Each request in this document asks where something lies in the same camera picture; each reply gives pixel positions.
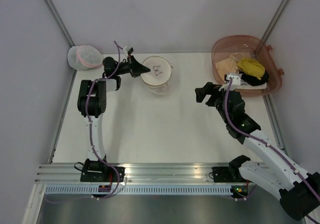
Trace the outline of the beige round mesh laundry bag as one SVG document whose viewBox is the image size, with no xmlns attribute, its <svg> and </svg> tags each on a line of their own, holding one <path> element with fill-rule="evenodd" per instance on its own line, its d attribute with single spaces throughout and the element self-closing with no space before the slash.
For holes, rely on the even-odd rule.
<svg viewBox="0 0 320 224">
<path fill-rule="evenodd" d="M 140 75 L 147 88 L 156 95 L 167 94 L 172 76 L 172 66 L 169 61 L 160 56 L 151 56 L 146 58 L 142 65 L 150 69 L 149 72 Z"/>
</svg>

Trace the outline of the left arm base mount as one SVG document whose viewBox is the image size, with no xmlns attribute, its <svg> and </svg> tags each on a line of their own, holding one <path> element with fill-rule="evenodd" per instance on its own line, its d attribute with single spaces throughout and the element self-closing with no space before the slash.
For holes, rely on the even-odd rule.
<svg viewBox="0 0 320 224">
<path fill-rule="evenodd" d="M 81 182 L 123 182 L 125 176 L 125 168 L 123 166 L 115 167 L 119 173 L 118 178 L 113 168 L 100 161 L 92 161 L 89 159 L 84 163 L 76 162 L 74 168 L 81 172 Z"/>
</svg>

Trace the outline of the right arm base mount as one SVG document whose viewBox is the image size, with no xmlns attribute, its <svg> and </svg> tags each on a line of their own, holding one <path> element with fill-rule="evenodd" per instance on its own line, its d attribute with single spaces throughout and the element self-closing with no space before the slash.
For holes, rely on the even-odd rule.
<svg viewBox="0 0 320 224">
<path fill-rule="evenodd" d="M 239 168 L 250 158 L 241 155 L 228 163 L 228 166 L 214 166 L 209 177 L 214 183 L 246 183 L 247 180 L 240 175 Z"/>
</svg>

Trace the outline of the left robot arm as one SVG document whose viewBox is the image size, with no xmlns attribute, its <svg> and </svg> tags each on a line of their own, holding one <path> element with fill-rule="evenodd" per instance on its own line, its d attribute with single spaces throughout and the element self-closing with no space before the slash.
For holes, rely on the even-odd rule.
<svg viewBox="0 0 320 224">
<path fill-rule="evenodd" d="M 102 120 L 107 109 L 107 92 L 118 91 L 121 75 L 130 74 L 136 78 L 149 73 L 150 68 L 139 63 L 133 55 L 116 61 L 106 57 L 102 61 L 103 75 L 95 80 L 82 80 L 79 88 L 77 109 L 85 119 L 89 137 L 87 159 L 107 165 L 107 154 L 102 139 Z"/>
</svg>

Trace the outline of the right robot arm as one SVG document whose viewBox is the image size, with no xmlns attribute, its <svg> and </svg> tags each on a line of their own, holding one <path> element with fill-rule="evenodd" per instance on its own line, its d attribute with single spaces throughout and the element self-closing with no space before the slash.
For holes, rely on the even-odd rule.
<svg viewBox="0 0 320 224">
<path fill-rule="evenodd" d="M 273 145 L 262 128 L 245 112 L 241 94 L 226 87 L 206 83 L 195 89 L 196 101 L 206 96 L 208 107 L 214 107 L 226 124 L 229 135 L 257 155 L 268 169 L 261 168 L 245 155 L 229 162 L 228 175 L 233 181 L 242 179 L 258 185 L 279 202 L 283 210 L 294 220 L 310 217 L 319 204 L 319 173 L 310 173 Z"/>
</svg>

